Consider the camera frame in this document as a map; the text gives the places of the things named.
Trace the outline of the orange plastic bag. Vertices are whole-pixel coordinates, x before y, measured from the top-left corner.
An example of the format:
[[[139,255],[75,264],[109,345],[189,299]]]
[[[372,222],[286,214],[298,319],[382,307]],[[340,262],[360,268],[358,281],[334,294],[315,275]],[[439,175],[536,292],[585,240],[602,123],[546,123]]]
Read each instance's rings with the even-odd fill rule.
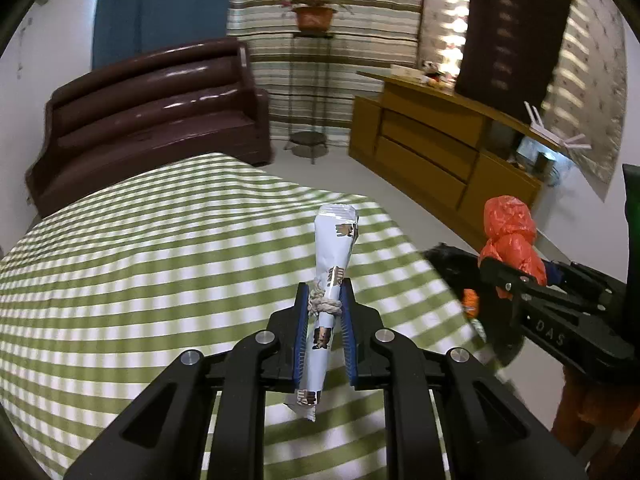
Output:
[[[463,289],[463,296],[461,300],[462,307],[465,314],[469,318],[477,318],[480,313],[480,296],[472,288]]]

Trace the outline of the blue curtain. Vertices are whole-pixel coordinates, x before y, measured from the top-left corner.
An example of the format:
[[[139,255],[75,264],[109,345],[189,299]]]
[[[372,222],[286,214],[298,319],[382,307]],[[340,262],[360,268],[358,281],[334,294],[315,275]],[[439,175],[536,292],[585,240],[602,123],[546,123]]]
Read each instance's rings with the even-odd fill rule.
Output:
[[[230,0],[96,0],[92,67],[227,35]]]

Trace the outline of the dark brown leather sofa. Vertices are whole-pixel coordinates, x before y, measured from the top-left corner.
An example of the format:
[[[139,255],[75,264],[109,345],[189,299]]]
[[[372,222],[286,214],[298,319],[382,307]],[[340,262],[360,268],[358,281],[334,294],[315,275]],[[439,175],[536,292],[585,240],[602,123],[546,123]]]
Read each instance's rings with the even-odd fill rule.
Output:
[[[25,181],[46,218],[137,174],[207,153],[252,166],[272,161],[269,96],[257,87],[248,45],[234,37],[138,55],[56,89]]]

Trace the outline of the wooden TV cabinet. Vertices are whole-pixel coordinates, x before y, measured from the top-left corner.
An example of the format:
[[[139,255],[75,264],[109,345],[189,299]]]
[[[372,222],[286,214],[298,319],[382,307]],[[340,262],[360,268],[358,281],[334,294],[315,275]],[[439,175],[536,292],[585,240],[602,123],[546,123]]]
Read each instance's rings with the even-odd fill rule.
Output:
[[[486,200],[534,206],[544,177],[518,157],[529,125],[480,102],[390,73],[363,72],[376,96],[356,96],[348,152],[420,204],[466,244],[485,244]]]

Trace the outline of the potted plant in orange pot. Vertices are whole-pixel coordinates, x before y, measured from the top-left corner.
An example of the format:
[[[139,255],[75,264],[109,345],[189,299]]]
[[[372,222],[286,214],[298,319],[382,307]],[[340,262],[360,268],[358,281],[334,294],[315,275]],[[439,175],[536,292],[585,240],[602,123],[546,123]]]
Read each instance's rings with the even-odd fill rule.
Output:
[[[350,6],[341,0],[281,0],[280,7],[292,12],[299,32],[308,35],[326,34],[339,10],[352,13]]]

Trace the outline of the striped green curtain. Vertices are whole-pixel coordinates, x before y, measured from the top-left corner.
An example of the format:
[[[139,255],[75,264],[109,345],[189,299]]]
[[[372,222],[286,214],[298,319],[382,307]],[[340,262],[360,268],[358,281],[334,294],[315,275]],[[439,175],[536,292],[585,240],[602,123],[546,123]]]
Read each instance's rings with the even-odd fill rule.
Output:
[[[300,36],[283,1],[230,0],[228,33],[248,45],[275,138],[318,128],[343,143],[355,96],[381,88],[364,72],[418,62],[423,0],[330,0],[336,12],[323,38]]]

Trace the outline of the red plastic bag bundle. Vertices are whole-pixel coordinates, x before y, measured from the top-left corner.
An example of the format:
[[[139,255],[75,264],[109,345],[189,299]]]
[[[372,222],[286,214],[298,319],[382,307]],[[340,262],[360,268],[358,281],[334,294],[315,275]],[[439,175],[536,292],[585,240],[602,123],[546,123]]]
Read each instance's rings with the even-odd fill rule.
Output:
[[[511,195],[490,198],[484,206],[486,244],[478,262],[493,258],[547,285],[544,263],[534,248],[536,223],[526,203]]]

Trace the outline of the white box on cabinet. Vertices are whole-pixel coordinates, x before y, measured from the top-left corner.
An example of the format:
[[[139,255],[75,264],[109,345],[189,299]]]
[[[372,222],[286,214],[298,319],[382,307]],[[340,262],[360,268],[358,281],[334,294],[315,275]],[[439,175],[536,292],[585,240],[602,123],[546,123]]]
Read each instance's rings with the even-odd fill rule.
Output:
[[[416,68],[397,64],[392,64],[390,66],[390,74],[393,77],[414,82],[423,82],[425,78],[425,74],[422,72],[422,70],[417,70]]]

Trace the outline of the purple curtain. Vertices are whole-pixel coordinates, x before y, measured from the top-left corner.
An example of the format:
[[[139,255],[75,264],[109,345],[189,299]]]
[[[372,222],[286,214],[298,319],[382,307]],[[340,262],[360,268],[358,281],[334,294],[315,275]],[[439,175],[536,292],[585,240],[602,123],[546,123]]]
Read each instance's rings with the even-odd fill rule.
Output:
[[[529,122],[547,95],[572,0],[470,0],[456,90]]]

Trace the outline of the green checkered tablecloth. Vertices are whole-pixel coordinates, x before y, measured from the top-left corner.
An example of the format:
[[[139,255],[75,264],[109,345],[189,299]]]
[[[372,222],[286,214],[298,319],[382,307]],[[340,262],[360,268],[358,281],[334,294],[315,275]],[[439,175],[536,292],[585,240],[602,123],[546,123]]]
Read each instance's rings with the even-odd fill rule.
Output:
[[[140,174],[39,222],[1,263],[1,404],[50,477],[179,353],[231,349],[314,278],[314,217],[349,204],[356,298],[419,347],[494,356],[444,281],[366,196],[221,154]]]

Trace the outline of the white patterned paper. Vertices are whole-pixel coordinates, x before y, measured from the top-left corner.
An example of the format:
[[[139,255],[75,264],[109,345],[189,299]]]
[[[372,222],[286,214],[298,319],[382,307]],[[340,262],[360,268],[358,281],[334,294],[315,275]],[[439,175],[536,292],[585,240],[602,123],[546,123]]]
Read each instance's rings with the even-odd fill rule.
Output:
[[[341,289],[358,237],[358,222],[356,208],[346,204],[322,205],[314,218],[316,270],[304,307],[306,335],[303,347],[296,351],[302,359],[302,376],[285,400],[296,416],[310,422],[317,416],[336,323],[343,314]]]

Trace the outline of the mouse plush toy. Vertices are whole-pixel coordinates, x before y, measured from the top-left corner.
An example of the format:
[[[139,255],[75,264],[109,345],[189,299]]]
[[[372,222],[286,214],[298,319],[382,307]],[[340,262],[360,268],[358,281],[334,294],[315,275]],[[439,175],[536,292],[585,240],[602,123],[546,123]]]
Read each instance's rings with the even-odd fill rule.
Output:
[[[422,70],[426,78],[441,80],[444,76],[444,73],[439,69],[439,65],[433,61],[423,61]]]

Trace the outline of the black metal plant stand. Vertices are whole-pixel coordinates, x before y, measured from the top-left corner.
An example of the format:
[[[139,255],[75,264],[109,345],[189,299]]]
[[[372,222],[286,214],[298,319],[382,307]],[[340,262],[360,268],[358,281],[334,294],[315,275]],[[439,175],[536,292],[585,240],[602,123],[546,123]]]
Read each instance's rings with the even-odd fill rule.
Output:
[[[285,151],[304,150],[311,165],[328,149],[328,91],[334,35],[293,32],[288,60],[288,140]]]

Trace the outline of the white wifi router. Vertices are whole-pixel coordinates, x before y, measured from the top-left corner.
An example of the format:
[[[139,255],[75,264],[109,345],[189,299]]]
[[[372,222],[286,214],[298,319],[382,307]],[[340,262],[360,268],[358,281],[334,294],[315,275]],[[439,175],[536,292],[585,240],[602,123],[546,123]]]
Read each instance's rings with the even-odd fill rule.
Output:
[[[562,148],[564,151],[591,151],[592,145],[583,133],[574,136],[564,136],[564,134],[548,129],[542,120],[540,113],[533,105],[525,101],[524,106],[529,117],[529,130],[536,133],[544,140]]]

